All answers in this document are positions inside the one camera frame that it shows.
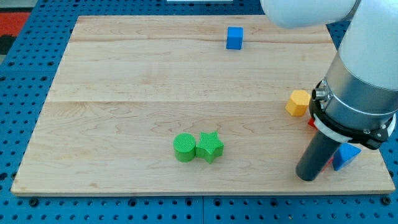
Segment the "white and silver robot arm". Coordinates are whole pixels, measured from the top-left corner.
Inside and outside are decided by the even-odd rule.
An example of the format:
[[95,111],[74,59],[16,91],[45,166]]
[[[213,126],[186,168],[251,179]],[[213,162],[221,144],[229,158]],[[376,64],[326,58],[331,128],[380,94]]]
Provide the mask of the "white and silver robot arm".
[[349,20],[325,81],[325,114],[350,129],[373,130],[397,112],[396,0],[261,0],[268,19],[294,29]]

